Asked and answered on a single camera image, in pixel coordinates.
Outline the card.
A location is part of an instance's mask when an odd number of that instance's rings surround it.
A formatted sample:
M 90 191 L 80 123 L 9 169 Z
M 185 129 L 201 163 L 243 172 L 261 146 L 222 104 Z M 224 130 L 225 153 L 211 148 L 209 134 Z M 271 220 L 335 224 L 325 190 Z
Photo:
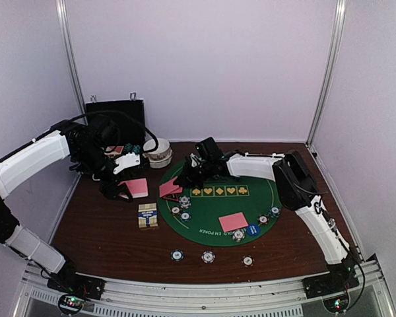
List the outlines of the card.
M 224 232 L 230 232 L 248 226 L 248 222 L 242 212 L 225 215 L 219 217 L 218 220 Z
M 174 194 L 179 190 L 180 187 L 174 183 L 176 179 L 176 177 L 172 178 L 159 186 L 159 197 Z
M 160 197 L 163 197 L 168 194 L 180 194 L 183 192 L 183 188 L 178 185 L 173 184 L 162 184 L 159 187 L 160 190 Z

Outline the red triangular all-in button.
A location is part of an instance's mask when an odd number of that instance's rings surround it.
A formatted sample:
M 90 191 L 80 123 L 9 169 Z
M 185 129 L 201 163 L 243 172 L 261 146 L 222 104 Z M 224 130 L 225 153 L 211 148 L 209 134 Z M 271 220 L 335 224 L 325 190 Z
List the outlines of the red triangular all-in button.
M 178 196 L 178 194 L 168 194 L 168 195 L 163 196 L 162 199 L 164 199 L 166 201 L 178 202 L 179 196 Z

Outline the red playing card deck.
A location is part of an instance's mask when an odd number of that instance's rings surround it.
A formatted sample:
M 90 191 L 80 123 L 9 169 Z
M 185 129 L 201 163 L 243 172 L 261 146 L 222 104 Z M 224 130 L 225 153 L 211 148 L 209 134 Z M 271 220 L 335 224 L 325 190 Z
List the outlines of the red playing card deck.
M 133 199 L 149 196 L 148 195 L 149 189 L 148 189 L 148 183 L 147 183 L 146 178 L 126 180 L 126 181 L 123 181 L 120 183 L 120 185 L 122 185 L 122 184 L 125 184 L 127 186 Z

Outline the blue small blind button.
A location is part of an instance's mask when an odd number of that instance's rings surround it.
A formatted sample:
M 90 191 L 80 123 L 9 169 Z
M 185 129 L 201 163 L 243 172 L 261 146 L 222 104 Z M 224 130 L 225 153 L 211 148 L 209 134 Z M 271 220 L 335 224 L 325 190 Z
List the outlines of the blue small blind button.
M 250 224 L 246 228 L 246 232 L 247 232 L 247 235 L 249 235 L 249 236 L 258 236 L 261 233 L 261 228 L 257 224 Z

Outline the blue white poker chip stack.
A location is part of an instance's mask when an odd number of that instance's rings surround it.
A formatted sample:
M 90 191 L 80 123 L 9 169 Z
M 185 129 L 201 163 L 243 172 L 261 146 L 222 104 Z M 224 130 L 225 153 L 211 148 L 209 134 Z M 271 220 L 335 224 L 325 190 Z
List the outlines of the blue white poker chip stack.
M 215 261 L 215 253 L 212 251 L 205 251 L 201 254 L 201 259 L 205 264 L 210 264 Z

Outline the teal poker chip stack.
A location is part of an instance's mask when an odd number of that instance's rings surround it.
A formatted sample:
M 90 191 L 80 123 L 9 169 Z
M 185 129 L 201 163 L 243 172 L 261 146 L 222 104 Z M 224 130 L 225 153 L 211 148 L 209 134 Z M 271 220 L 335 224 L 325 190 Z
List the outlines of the teal poker chip stack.
M 175 262 L 182 261 L 184 259 L 184 252 L 182 250 L 173 250 L 170 257 Z

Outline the brown poker chip stack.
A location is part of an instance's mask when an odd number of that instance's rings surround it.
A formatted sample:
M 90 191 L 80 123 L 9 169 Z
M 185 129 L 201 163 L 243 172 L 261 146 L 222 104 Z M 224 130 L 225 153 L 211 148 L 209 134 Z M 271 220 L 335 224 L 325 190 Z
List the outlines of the brown poker chip stack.
M 247 267 L 252 266 L 254 264 L 254 259 L 251 256 L 244 256 L 242 258 L 242 264 Z

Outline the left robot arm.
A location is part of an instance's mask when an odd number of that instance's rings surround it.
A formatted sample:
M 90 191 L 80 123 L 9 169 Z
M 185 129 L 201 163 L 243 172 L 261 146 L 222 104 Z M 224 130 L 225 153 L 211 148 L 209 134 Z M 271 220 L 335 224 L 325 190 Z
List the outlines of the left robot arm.
M 106 116 L 96 116 L 88 125 L 63 120 L 36 139 L 0 159 L 0 244 L 56 274 L 57 284 L 67 293 L 76 293 L 81 277 L 72 270 L 70 260 L 21 225 L 5 205 L 5 199 L 19 185 L 49 165 L 67 157 L 75 170 L 94 175 L 100 192 L 108 199 L 132 199 L 122 184 L 120 164 L 105 154 L 106 147 L 118 142 L 116 124 Z

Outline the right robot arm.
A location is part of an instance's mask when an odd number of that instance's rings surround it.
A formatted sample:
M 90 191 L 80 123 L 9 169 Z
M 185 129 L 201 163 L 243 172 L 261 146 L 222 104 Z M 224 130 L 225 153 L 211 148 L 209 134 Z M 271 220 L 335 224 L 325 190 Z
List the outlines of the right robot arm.
M 329 273 L 325 286 L 340 291 L 355 276 L 358 257 L 343 238 L 337 224 L 323 203 L 323 193 L 317 189 L 309 168 L 298 151 L 268 156 L 249 153 L 201 153 L 186 156 L 175 184 L 181 187 L 203 187 L 215 176 L 242 176 L 272 180 L 280 203 L 294 211 L 309 228 L 325 256 Z

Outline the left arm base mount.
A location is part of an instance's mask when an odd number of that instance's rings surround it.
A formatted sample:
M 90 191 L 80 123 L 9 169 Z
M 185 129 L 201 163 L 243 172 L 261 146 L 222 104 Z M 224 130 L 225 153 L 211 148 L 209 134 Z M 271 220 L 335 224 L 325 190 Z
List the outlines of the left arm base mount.
M 62 283 L 58 283 L 49 278 L 47 287 L 61 293 L 76 295 L 83 299 L 100 300 L 104 292 L 105 284 L 106 282 L 103 279 L 78 275 L 72 286 L 64 286 Z

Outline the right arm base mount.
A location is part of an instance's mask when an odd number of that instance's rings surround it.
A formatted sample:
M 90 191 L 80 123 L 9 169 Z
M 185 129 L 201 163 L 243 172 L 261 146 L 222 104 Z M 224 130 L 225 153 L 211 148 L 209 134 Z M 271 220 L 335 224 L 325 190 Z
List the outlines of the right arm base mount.
M 343 279 L 331 273 L 304 278 L 302 283 L 307 299 L 345 292 L 347 288 L 354 288 L 360 284 L 357 277 Z

